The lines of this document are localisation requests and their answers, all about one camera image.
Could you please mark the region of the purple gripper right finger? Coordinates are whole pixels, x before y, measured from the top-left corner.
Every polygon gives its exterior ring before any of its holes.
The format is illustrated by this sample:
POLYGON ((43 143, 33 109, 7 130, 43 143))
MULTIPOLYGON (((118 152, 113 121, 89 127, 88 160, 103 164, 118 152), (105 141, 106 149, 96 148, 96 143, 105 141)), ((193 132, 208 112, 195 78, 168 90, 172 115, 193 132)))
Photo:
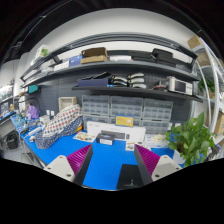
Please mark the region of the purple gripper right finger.
POLYGON ((168 155, 159 156, 137 144, 134 145, 134 155, 145 185, 182 169, 168 155))

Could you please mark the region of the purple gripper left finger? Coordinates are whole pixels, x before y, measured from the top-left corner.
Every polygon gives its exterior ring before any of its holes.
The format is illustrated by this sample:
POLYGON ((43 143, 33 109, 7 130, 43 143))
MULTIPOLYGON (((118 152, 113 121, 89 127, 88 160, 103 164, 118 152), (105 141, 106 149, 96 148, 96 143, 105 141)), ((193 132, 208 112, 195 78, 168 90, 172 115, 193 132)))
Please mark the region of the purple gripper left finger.
POLYGON ((68 156, 59 155, 44 170, 81 186, 92 155, 92 145, 89 144, 68 156))

